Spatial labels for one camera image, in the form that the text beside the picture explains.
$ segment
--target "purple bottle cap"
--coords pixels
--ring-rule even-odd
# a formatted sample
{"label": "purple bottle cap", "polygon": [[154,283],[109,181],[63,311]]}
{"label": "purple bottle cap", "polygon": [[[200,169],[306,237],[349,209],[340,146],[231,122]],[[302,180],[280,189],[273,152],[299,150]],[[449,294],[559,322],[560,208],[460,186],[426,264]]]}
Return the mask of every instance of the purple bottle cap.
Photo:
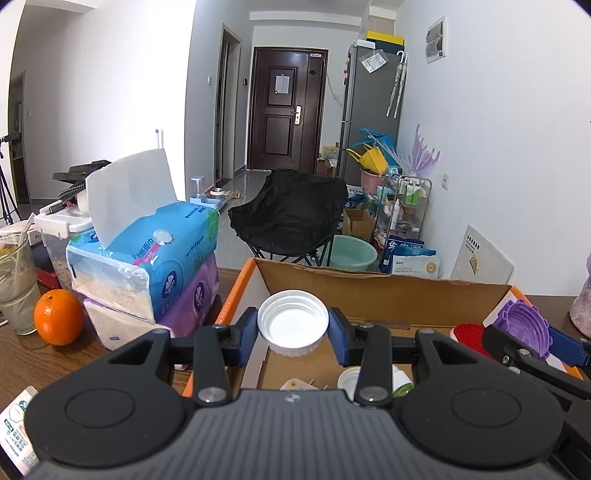
{"label": "purple bottle cap", "polygon": [[523,300],[509,300],[499,312],[493,325],[538,352],[542,360],[550,356],[552,338],[548,331],[548,322],[540,315],[537,308]]}

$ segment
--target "wall socket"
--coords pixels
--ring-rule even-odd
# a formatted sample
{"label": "wall socket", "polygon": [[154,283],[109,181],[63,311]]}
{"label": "wall socket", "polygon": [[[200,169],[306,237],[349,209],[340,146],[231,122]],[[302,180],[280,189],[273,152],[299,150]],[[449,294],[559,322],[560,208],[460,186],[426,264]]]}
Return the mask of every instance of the wall socket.
{"label": "wall socket", "polygon": [[441,186],[443,188],[445,188],[446,190],[449,190],[449,182],[450,182],[449,175],[447,173],[444,173],[443,178],[441,179]]}

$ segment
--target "paper notice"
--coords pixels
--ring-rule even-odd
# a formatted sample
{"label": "paper notice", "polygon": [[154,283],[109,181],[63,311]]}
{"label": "paper notice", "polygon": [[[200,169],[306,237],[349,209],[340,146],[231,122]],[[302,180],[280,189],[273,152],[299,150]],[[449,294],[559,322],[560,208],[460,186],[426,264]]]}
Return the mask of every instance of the paper notice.
{"label": "paper notice", "polygon": [[290,92],[290,78],[285,75],[277,75],[275,77],[275,93],[289,93]]}
{"label": "paper notice", "polygon": [[369,53],[361,57],[361,63],[363,64],[365,69],[370,73],[373,73],[378,68],[382,67],[383,65],[386,65],[387,61],[388,57],[386,56],[383,50],[376,50],[373,53]]}
{"label": "paper notice", "polygon": [[25,410],[36,393],[37,390],[33,387],[27,387],[0,414],[0,446],[23,476],[39,463],[25,432],[24,423]]}

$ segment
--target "refrigerator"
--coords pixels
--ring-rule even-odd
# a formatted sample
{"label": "refrigerator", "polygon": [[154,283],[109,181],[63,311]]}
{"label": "refrigerator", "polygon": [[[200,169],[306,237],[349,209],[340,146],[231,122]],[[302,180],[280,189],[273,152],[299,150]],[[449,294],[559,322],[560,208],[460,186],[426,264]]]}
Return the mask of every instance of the refrigerator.
{"label": "refrigerator", "polygon": [[343,121],[341,123],[339,143],[339,177],[349,185],[361,185],[359,164],[346,149],[360,141],[364,135],[360,128],[377,130],[392,136],[394,145],[397,144],[400,110],[394,119],[396,100],[392,105],[390,115],[386,117],[386,110],[390,103],[390,95],[394,88],[396,67],[401,60],[399,55],[386,53],[388,61],[373,73],[368,72],[360,58],[373,52],[373,49],[351,45],[349,49],[348,75],[345,80],[345,104],[343,107]]}

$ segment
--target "cable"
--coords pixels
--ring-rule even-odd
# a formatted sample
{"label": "cable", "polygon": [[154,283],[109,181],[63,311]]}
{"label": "cable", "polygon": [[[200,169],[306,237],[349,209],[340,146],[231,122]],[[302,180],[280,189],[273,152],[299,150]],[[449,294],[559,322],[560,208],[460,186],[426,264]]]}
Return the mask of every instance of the cable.
{"label": "cable", "polygon": [[326,64],[326,60],[324,59],[324,57],[321,55],[320,58],[322,59],[322,65],[324,66],[324,78],[326,78],[327,83],[329,84],[329,90],[330,93],[332,94],[333,98],[336,100],[336,102],[340,105],[340,106],[344,106],[344,104],[340,103],[339,97],[337,97],[335,95],[334,90],[332,89],[332,85],[330,84],[330,77],[329,77],[329,68],[328,65]]}

